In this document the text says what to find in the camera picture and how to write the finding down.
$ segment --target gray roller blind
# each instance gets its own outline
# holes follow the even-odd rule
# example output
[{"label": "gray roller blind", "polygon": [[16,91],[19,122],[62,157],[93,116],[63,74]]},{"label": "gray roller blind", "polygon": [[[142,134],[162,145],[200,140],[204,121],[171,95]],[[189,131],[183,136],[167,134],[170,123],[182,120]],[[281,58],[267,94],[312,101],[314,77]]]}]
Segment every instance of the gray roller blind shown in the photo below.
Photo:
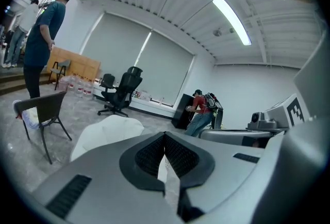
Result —
[{"label": "gray roller blind", "polygon": [[137,67],[143,70],[138,90],[153,99],[174,104],[189,70],[193,55],[162,35],[152,32]]},{"label": "gray roller blind", "polygon": [[137,23],[104,14],[82,55],[101,62],[101,76],[110,73],[120,82],[123,73],[134,65],[149,32]]}]

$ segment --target red shirt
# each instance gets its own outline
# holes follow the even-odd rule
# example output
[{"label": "red shirt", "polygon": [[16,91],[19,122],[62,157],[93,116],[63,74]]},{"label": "red shirt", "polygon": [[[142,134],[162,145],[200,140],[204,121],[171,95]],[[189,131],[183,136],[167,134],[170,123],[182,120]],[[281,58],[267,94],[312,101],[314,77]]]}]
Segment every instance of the red shirt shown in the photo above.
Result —
[{"label": "red shirt", "polygon": [[206,99],[203,95],[198,95],[194,98],[194,102],[192,106],[196,107],[199,106],[200,109],[197,110],[197,113],[204,114],[211,112],[211,109],[206,107]]}]

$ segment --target water bottle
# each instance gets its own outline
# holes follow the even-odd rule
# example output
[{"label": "water bottle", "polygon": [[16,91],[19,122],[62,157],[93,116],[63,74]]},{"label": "water bottle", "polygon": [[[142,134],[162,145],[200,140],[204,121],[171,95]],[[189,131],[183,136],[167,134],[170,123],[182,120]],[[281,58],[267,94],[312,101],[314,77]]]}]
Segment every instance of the water bottle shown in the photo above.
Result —
[{"label": "water bottle", "polygon": [[70,79],[69,79],[69,86],[68,86],[69,92],[74,93],[76,82],[77,82],[77,76],[74,73],[73,75],[70,76]]},{"label": "water bottle", "polygon": [[77,81],[77,88],[76,88],[76,96],[79,98],[83,97],[83,90],[84,90],[84,78],[81,76]]},{"label": "water bottle", "polygon": [[92,80],[89,79],[85,82],[85,85],[84,85],[84,98],[86,100],[91,100],[93,99],[93,83],[92,83]]}]

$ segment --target wooden panel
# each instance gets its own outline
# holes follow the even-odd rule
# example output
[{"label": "wooden panel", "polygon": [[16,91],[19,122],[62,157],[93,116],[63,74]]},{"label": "wooden panel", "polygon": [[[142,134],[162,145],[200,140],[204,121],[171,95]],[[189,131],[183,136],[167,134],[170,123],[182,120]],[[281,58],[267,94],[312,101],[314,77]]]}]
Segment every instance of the wooden panel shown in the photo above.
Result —
[{"label": "wooden panel", "polygon": [[50,68],[53,67],[54,62],[62,62],[65,60],[71,61],[69,69],[67,69],[67,75],[72,75],[75,73],[85,79],[91,79],[92,81],[98,77],[101,62],[58,47],[54,47],[51,52],[51,56],[47,64],[47,71],[50,72]]}]

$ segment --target blue jeans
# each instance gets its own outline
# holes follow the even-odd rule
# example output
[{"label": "blue jeans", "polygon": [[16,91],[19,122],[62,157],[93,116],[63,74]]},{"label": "blue jeans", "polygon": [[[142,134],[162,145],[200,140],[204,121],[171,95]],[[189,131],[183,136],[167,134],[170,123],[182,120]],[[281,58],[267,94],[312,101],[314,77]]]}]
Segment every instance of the blue jeans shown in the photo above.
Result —
[{"label": "blue jeans", "polygon": [[213,112],[197,114],[187,126],[186,135],[197,137],[202,129],[212,121]]},{"label": "blue jeans", "polygon": [[26,36],[26,33],[21,31],[20,28],[17,28],[17,30],[15,30],[14,34],[11,37],[11,41],[9,44],[9,51],[8,51],[8,55],[7,55],[7,59],[6,59],[5,63],[10,63],[10,62],[12,64],[17,63],[17,61],[19,60],[20,53],[21,53],[22,41],[24,40],[25,36]]}]

